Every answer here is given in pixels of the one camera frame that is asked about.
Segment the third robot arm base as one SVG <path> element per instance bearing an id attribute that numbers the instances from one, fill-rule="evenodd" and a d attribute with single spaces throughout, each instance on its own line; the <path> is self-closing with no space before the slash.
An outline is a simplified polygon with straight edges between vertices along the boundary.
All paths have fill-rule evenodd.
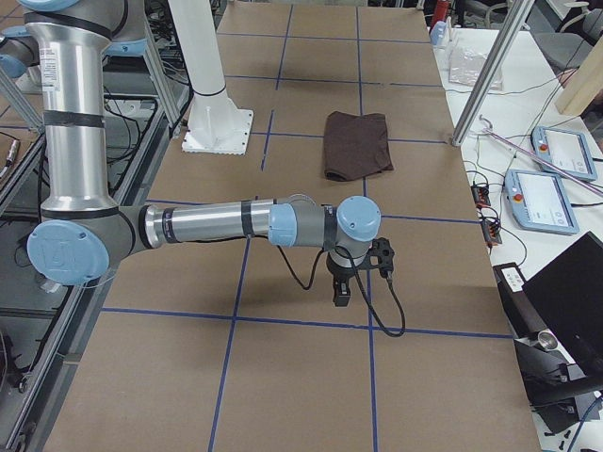
<path id="1" fill-rule="evenodd" d="M 24 25 L 1 31 L 1 68 L 21 91 L 41 94 L 39 46 Z"/>

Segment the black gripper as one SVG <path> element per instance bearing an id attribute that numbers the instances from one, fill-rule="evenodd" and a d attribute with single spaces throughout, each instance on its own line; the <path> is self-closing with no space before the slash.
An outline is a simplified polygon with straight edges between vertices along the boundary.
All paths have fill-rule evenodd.
<path id="1" fill-rule="evenodd" d="M 333 276 L 333 303 L 335 307 L 347 307 L 350 303 L 350 279 L 354 276 L 353 261 L 345 257 L 327 257 L 327 268 Z"/>

